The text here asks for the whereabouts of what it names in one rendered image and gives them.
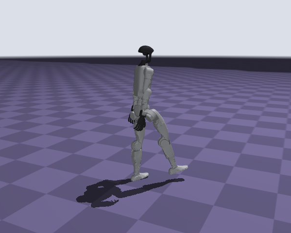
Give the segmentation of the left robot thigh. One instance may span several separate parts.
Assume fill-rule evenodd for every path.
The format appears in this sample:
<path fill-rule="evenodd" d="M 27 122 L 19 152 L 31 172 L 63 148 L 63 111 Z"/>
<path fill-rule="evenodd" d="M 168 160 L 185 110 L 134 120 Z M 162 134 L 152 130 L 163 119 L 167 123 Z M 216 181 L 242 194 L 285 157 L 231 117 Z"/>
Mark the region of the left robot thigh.
<path fill-rule="evenodd" d="M 137 125 L 137 121 L 138 121 L 139 117 L 135 116 L 135 111 L 134 110 L 130 113 L 130 118 L 132 120 L 135 120 L 135 122 L 134 122 L 135 123 L 134 127 L 135 127 Z M 144 134 L 145 134 L 145 128 L 143 128 L 142 131 L 135 130 L 136 140 L 133 141 L 132 144 L 131 144 L 131 148 L 133 150 L 140 150 L 141 149 L 141 145 L 142 145 L 142 142 L 143 142 L 143 139 L 144 139 Z"/>

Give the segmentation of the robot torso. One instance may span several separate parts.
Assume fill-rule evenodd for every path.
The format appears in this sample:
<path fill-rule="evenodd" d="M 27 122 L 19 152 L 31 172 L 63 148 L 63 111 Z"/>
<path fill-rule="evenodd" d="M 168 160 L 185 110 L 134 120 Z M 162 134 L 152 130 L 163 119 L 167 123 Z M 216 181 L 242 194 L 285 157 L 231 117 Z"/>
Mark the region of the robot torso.
<path fill-rule="evenodd" d="M 134 106 L 135 116 L 139 116 L 140 112 L 140 106 L 142 103 L 142 96 L 143 96 L 143 83 L 144 83 L 144 69 L 145 67 L 149 67 L 148 64 L 145 64 L 143 66 L 136 66 L 135 72 L 134 72 L 134 96 L 139 97 L 137 100 L 137 105 Z M 153 79 L 153 78 L 152 78 Z M 152 80 L 151 80 L 152 82 Z M 151 84 L 149 86 L 149 89 L 151 89 Z M 148 109 L 150 109 L 148 105 Z"/>

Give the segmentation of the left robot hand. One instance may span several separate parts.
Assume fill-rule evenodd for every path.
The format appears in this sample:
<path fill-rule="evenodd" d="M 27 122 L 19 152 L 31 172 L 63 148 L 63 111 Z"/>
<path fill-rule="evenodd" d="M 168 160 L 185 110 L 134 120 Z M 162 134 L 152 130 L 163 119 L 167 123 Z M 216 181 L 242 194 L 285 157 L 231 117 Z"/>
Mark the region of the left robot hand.
<path fill-rule="evenodd" d="M 133 105 L 132 105 L 131 111 L 133 111 Z M 128 122 L 130 122 L 130 123 L 133 124 L 133 122 L 135 122 L 135 120 L 133 121 L 133 120 L 130 118 L 130 115 L 129 115 Z M 135 123 L 134 123 L 134 124 L 135 124 Z"/>

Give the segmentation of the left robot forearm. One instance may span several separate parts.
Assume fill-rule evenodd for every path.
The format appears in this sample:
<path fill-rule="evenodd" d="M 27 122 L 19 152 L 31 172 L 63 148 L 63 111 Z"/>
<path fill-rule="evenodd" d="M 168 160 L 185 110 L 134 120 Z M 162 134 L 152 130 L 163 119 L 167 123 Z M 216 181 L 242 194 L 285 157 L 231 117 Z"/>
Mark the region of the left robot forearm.
<path fill-rule="evenodd" d="M 139 97 L 134 96 L 134 91 L 133 91 L 133 110 L 134 110 L 134 106 L 137 105 L 137 100 L 139 99 Z"/>

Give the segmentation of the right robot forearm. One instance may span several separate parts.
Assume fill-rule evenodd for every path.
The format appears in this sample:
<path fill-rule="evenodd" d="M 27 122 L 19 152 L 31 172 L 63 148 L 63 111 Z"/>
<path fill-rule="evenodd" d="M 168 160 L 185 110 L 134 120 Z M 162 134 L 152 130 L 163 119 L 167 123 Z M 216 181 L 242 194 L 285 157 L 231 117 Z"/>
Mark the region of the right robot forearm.
<path fill-rule="evenodd" d="M 148 109 L 148 101 L 150 99 L 151 89 L 146 89 L 142 96 L 142 103 L 140 106 L 140 110 L 142 110 L 142 115 L 145 116 L 147 114 Z"/>

